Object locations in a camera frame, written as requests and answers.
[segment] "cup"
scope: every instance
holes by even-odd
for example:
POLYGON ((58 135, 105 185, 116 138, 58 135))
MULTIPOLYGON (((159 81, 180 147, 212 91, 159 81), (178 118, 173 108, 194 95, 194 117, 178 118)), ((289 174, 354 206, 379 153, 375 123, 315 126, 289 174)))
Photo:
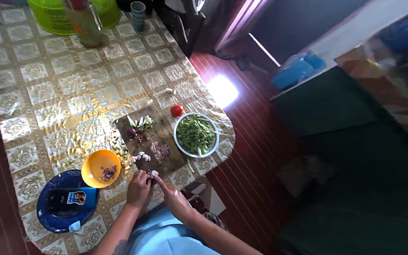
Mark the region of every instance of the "cup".
POLYGON ((132 20, 135 30, 143 31, 146 6, 144 3, 135 1, 130 4, 130 9, 132 11, 132 20))

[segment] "green plastic basket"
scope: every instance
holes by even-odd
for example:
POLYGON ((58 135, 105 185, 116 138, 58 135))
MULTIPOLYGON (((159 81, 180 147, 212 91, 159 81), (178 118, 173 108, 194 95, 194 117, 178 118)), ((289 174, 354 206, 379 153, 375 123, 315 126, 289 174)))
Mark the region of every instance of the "green plastic basket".
MULTIPOLYGON (((116 0, 93 0, 91 2, 97 9, 103 28, 107 29, 117 24, 121 11, 117 7, 116 0)), ((28 0, 28 4, 39 25, 46 31, 60 35, 75 33, 61 0, 28 0)))

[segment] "tablecloth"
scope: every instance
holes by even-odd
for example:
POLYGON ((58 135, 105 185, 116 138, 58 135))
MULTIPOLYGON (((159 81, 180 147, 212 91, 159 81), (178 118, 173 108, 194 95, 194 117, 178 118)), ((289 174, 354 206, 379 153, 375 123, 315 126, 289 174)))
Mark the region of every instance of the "tablecloth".
MULTIPOLYGON (((152 103, 171 124, 172 105, 200 112, 218 126, 218 150, 191 159, 169 172, 166 182, 184 188, 227 159, 235 143, 231 121, 220 109, 174 38, 155 14, 146 31, 135 32, 123 12, 105 30, 107 47, 84 48, 75 35, 44 31, 30 8, 0 4, 0 131, 10 165, 27 239, 47 254, 73 255, 94 247, 126 201, 127 185, 137 170, 114 120, 152 103), (175 95, 165 93, 176 89, 175 95), (110 149, 123 170, 116 182, 100 190, 93 217, 76 233, 55 234, 36 215, 37 197, 55 175, 81 169, 87 155, 110 149)), ((163 201, 152 188, 146 211, 163 201)))

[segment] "blue plate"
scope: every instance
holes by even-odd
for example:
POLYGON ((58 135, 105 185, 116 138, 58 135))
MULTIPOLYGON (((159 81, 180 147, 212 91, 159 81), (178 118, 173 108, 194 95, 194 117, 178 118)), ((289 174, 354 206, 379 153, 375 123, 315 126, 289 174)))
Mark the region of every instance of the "blue plate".
POLYGON ((47 230, 54 233, 68 232, 68 226, 72 223, 80 221, 80 224, 83 225, 88 221, 92 214, 94 214, 96 207, 85 211, 78 211, 75 214, 66 217, 55 216, 47 212, 47 200, 50 189, 77 187, 89 187, 81 177, 81 170, 68 170, 60 173, 45 185, 37 200, 37 217, 42 226, 47 230))

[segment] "hand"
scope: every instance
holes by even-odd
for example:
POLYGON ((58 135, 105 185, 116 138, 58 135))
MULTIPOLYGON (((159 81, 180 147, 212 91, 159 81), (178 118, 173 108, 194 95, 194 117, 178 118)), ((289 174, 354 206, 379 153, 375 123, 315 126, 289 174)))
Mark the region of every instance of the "hand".
POLYGON ((165 204, 179 221, 187 225, 196 214, 199 214, 198 211, 190 206, 185 196, 175 187, 168 188, 158 175, 155 177, 155 180, 165 194, 165 204))
POLYGON ((150 176, 144 171, 139 170, 127 187, 127 202, 125 205, 131 205, 141 210, 150 191, 150 176))

